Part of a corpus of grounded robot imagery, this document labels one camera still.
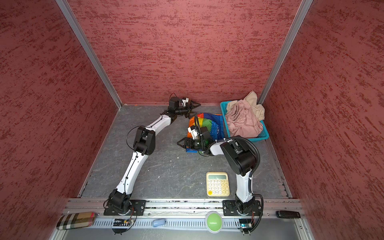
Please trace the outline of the rainbow striped shorts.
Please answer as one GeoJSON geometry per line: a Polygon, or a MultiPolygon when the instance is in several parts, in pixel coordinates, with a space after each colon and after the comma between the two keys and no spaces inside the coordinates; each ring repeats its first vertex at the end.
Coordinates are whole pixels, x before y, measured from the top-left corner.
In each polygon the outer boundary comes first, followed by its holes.
{"type": "Polygon", "coordinates": [[[198,118],[198,123],[199,123],[201,132],[203,132],[203,128],[206,128],[208,133],[210,134],[210,137],[208,139],[204,137],[203,150],[201,148],[197,150],[194,147],[187,147],[186,148],[187,153],[207,152],[210,144],[219,140],[223,140],[226,137],[223,115],[200,113],[200,114],[197,114],[197,118],[198,118]]]}

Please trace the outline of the pink shorts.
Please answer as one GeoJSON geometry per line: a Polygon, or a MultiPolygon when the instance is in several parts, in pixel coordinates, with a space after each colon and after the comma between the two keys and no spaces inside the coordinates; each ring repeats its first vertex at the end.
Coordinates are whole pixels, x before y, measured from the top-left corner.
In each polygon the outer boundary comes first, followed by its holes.
{"type": "Polygon", "coordinates": [[[262,123],[246,100],[229,102],[225,118],[231,137],[256,138],[263,131],[262,123]]]}

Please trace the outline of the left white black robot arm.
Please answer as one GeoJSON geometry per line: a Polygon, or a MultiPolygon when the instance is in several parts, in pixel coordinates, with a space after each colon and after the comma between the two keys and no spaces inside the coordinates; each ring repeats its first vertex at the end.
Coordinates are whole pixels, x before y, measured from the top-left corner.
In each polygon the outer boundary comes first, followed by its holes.
{"type": "Polygon", "coordinates": [[[133,150],[131,161],[121,181],[109,194],[103,205],[105,216],[126,216],[135,211],[134,204],[131,202],[134,185],[145,161],[155,151],[156,135],[170,126],[178,116],[190,119],[193,110],[200,106],[200,103],[189,98],[172,97],[169,100],[168,108],[160,114],[157,120],[148,126],[136,127],[134,143],[129,146],[133,150]]]}

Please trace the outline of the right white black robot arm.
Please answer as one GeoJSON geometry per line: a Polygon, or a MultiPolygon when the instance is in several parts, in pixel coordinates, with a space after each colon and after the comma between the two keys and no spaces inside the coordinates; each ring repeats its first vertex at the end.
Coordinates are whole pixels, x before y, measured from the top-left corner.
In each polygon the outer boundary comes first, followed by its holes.
{"type": "Polygon", "coordinates": [[[183,138],[177,145],[186,149],[197,151],[202,156],[225,156],[231,169],[237,177],[237,191],[232,204],[234,211],[240,216],[247,216],[261,209],[261,202],[256,200],[253,193],[253,174],[260,165],[261,157],[258,149],[248,139],[240,136],[230,137],[222,140],[194,140],[183,138]]]}

